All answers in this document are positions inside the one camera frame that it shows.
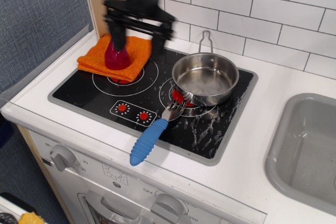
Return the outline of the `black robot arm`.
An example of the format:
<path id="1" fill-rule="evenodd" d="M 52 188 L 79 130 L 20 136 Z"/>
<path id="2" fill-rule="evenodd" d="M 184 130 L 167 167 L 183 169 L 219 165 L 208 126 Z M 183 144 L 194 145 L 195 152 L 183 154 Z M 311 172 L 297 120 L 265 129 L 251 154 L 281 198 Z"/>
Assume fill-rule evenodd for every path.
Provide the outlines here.
<path id="1" fill-rule="evenodd" d="M 126 44 L 126 30 L 152 36 L 152 55 L 161 54 L 172 38 L 175 17 L 158 6 L 159 0 L 105 0 L 105 21 L 118 51 Z"/>

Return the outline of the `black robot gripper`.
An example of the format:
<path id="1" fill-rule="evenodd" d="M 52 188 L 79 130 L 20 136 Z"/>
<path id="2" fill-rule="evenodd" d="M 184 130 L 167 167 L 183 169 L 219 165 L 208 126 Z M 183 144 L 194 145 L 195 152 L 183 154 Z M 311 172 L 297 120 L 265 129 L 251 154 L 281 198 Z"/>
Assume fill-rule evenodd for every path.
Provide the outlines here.
<path id="1" fill-rule="evenodd" d="M 172 38 L 175 17 L 159 7 L 159 0 L 104 0 L 103 4 L 117 51 L 125 47 L 127 29 L 152 36 L 151 57 L 159 56 L 166 40 Z"/>

